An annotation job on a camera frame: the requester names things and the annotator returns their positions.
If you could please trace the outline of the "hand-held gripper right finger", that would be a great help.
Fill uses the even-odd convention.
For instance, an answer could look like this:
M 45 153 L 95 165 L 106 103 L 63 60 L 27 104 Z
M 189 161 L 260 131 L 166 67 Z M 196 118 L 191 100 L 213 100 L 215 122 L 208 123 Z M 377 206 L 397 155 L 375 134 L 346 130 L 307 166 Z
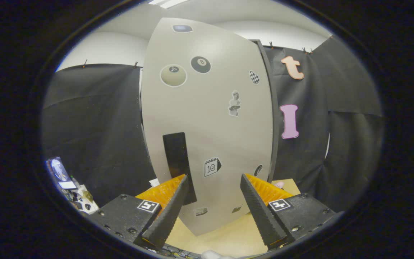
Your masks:
M 292 195 L 249 174 L 241 176 L 240 190 L 269 250 L 309 237 L 337 219 L 335 211 L 312 195 Z

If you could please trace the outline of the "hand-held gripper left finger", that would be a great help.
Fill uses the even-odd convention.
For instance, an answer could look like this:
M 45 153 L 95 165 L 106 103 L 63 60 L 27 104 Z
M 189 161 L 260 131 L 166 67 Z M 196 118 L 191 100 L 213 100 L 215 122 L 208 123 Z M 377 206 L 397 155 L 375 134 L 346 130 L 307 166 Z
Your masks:
M 126 243 L 161 250 L 184 204 L 188 180 L 179 175 L 136 197 L 119 195 L 97 211 L 97 226 Z

